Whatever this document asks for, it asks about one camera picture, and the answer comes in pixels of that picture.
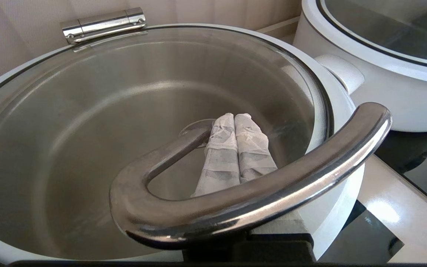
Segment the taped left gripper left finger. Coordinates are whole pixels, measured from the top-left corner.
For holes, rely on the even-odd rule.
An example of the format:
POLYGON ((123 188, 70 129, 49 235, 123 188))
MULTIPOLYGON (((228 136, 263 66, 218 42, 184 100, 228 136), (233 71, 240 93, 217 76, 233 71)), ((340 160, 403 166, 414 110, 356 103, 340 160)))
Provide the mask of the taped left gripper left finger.
POLYGON ((234 115, 226 113, 215 120, 212 126, 205 148, 205 162, 192 197, 237 185, 239 185, 239 163, 234 115))

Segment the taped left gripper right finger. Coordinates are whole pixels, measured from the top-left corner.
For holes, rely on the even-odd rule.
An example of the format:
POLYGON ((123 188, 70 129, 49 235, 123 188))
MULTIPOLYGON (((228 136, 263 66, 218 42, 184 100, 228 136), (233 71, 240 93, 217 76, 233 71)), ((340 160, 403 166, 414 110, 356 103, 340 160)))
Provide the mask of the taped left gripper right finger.
MULTIPOLYGON (((239 181, 244 184, 278 169, 268 150, 268 137, 249 114, 235 115, 239 181)), ((251 230, 252 234, 309 234, 299 212, 291 211, 251 230)))

